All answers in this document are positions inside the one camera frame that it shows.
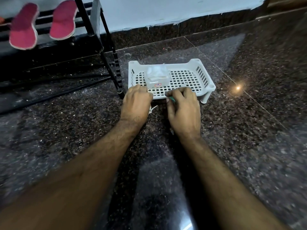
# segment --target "granite baseboard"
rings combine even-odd
[[[164,26],[153,26],[150,28],[140,27],[128,31],[113,32],[111,33],[111,36],[116,49],[158,42],[161,40],[252,21],[259,15],[264,5],[265,4],[253,10],[246,9],[191,18],[176,25],[170,24]],[[105,34],[102,34],[101,37],[103,41],[106,40]],[[104,45],[104,47],[105,51],[111,51],[111,48],[108,45]]]

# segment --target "person's right hand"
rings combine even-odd
[[[180,140],[201,137],[201,111],[196,93],[190,87],[180,87],[165,93],[169,122]]]

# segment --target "red slipper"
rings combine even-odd
[[[75,16],[77,5],[74,0],[66,0],[56,7],[50,29],[50,38],[63,40],[75,33]]]
[[[22,7],[10,26],[9,42],[12,47],[27,50],[36,46],[37,31],[34,23],[38,15],[38,5],[27,3]]]

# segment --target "person's right arm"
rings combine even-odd
[[[194,163],[213,212],[224,230],[288,229],[253,196],[201,137],[201,113],[196,94],[189,87],[166,93],[171,127]]]

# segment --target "hand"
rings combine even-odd
[[[130,87],[122,103],[120,120],[128,121],[140,130],[147,120],[152,99],[153,94],[147,91],[146,86]]]
[[[201,137],[201,111],[196,94],[190,87],[180,87],[165,93],[169,122],[180,140]]]

